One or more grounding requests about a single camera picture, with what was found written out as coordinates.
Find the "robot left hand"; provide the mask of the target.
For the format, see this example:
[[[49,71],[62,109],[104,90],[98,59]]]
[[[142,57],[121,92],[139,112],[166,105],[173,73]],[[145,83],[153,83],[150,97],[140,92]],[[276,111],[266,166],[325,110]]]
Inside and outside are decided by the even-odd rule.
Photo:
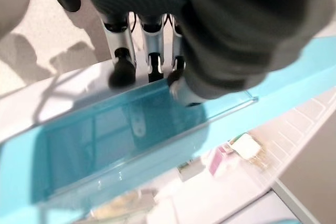
[[[116,31],[133,11],[149,25],[169,13],[182,33],[185,68],[169,76],[176,100],[202,103],[243,91],[298,61],[332,19],[334,0],[91,0]]]

